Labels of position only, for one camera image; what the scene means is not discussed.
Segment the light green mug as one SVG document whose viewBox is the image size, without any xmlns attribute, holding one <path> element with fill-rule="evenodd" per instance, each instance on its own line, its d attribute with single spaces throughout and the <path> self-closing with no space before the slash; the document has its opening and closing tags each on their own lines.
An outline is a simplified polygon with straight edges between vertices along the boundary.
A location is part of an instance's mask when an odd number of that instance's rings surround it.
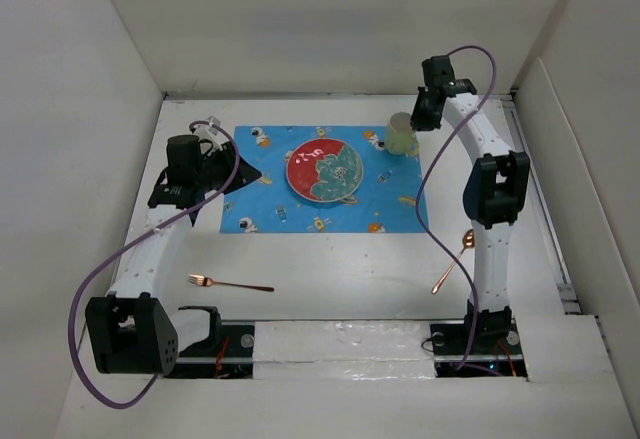
<svg viewBox="0 0 640 439">
<path fill-rule="evenodd" d="M 411 126 L 411 116 L 406 112 L 393 114 L 387 121 L 384 139 L 385 150 L 392 155 L 415 157 L 419 143 Z"/>
</svg>

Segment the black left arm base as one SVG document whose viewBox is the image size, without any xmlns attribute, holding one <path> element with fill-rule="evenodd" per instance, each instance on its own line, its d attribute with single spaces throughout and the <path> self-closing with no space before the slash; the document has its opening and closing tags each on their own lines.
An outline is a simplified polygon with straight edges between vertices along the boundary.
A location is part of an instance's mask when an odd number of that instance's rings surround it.
<svg viewBox="0 0 640 439">
<path fill-rule="evenodd" d="M 251 379 L 254 344 L 254 322 L 223 322 L 214 339 L 193 344 L 179 354 L 168 378 Z"/>
</svg>

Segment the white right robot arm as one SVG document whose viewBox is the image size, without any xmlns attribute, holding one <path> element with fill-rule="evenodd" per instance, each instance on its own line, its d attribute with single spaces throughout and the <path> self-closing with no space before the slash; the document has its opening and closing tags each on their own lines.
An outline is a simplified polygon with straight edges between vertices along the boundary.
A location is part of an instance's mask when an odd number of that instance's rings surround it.
<svg viewBox="0 0 640 439">
<path fill-rule="evenodd" d="M 447 122 L 453 131 L 436 153 L 438 162 L 458 138 L 472 163 L 463 191 L 463 209 L 474 232 L 474 269 L 464 276 L 471 293 L 459 334 L 445 345 L 463 344 L 461 358 L 488 352 L 506 338 L 512 324 L 507 293 L 508 250 L 513 227 L 524 208 L 530 159 L 513 150 L 494 129 L 473 83 L 455 76 L 449 55 L 422 62 L 424 85 L 411 113 L 415 132 L 433 131 Z"/>
</svg>

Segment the copper spoon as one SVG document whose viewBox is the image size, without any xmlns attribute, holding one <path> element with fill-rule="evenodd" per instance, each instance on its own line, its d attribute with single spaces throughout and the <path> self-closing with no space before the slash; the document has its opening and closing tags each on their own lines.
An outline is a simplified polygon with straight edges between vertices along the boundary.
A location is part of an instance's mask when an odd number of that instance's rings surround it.
<svg viewBox="0 0 640 439">
<path fill-rule="evenodd" d="M 466 231 L 466 233 L 464 234 L 464 236 L 462 238 L 462 248 L 459 251 L 459 253 L 457 254 L 456 259 L 459 260 L 467 250 L 473 249 L 474 247 L 475 247 L 474 231 L 472 229 L 469 229 L 469 230 Z M 448 278 L 448 276 L 450 275 L 450 273 L 452 272 L 452 270 L 455 267 L 456 267 L 456 262 L 452 261 L 451 264 L 449 265 L 449 267 L 442 274 L 442 276 L 433 285 L 433 287 L 431 289 L 431 293 L 433 295 L 437 294 L 440 291 L 440 289 L 443 286 L 444 282 L 446 281 L 446 279 Z"/>
</svg>

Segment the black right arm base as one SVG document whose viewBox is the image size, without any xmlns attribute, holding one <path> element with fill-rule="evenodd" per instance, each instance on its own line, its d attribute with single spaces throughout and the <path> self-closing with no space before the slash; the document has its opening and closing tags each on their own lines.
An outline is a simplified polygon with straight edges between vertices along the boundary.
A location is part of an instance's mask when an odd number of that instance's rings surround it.
<svg viewBox="0 0 640 439">
<path fill-rule="evenodd" d="M 511 323 L 507 333 L 496 337 L 476 335 L 465 364 L 457 369 L 467 344 L 468 337 L 462 323 L 439 322 L 429 325 L 421 348 L 432 355 L 437 378 L 528 376 L 515 322 Z"/>
</svg>

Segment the blue space-print cloth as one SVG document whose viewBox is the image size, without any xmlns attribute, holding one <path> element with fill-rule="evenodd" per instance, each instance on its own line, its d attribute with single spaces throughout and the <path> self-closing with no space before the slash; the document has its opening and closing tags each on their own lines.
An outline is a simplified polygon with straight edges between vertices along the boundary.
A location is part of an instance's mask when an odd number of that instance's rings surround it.
<svg viewBox="0 0 640 439">
<path fill-rule="evenodd" d="M 385 150 L 386 129 L 376 126 L 238 126 L 240 155 L 262 173 L 252 184 L 224 194 L 223 233 L 419 233 L 427 224 L 425 203 L 416 196 L 423 174 L 419 154 Z M 292 152 L 316 138 L 339 139 L 361 156 L 364 176 L 341 202 L 318 204 L 288 185 L 285 166 Z"/>
</svg>

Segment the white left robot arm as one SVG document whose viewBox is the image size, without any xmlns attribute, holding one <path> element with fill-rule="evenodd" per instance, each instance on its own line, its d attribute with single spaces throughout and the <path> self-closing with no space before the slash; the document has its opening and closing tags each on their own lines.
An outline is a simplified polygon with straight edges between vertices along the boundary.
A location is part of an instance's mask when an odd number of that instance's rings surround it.
<svg viewBox="0 0 640 439">
<path fill-rule="evenodd" d="M 167 375 L 179 355 L 212 355 L 225 340 L 213 306 L 165 311 L 162 298 L 172 263 L 196 223 L 203 201 L 234 192 L 261 178 L 229 142 L 209 153 L 204 139 L 168 139 L 167 166 L 148 200 L 149 237 L 134 244 L 124 271 L 103 297 L 85 309 L 92 351 L 103 374 Z"/>
</svg>

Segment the red and teal plate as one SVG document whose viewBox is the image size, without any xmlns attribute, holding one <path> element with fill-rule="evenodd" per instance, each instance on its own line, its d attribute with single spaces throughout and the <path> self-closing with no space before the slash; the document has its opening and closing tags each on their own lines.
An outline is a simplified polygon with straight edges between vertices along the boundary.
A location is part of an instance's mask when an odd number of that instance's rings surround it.
<svg viewBox="0 0 640 439">
<path fill-rule="evenodd" d="M 316 138 L 299 145 L 285 166 L 290 188 L 301 198 L 318 204 L 341 202 L 362 183 L 360 154 L 346 142 Z"/>
</svg>

